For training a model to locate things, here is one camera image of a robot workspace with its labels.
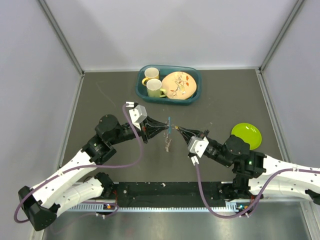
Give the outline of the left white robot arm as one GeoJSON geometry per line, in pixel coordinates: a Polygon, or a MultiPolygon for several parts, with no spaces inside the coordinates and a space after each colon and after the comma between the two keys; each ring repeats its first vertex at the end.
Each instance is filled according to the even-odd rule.
{"type": "Polygon", "coordinates": [[[128,118],[127,123],[120,124],[114,115],[104,115],[95,127],[96,134],[69,162],[39,184],[18,191],[18,209],[23,210],[35,231],[44,230],[79,203],[98,197],[106,199],[113,194],[113,182],[103,172],[81,185],[74,183],[98,168],[105,168],[105,163],[116,154],[114,145],[132,139],[139,144],[147,143],[169,127],[149,116],[137,113],[134,116],[138,117],[136,122],[128,118]]]}

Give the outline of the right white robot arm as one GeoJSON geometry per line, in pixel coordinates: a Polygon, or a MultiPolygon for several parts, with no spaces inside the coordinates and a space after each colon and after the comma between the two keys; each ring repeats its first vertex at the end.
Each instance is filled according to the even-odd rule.
{"type": "Polygon", "coordinates": [[[205,156],[227,168],[235,178],[231,190],[237,198],[246,196],[290,196],[320,203],[320,170],[285,162],[262,152],[250,150],[241,138],[230,135],[220,144],[200,131],[177,126],[189,151],[193,165],[205,156]]]}

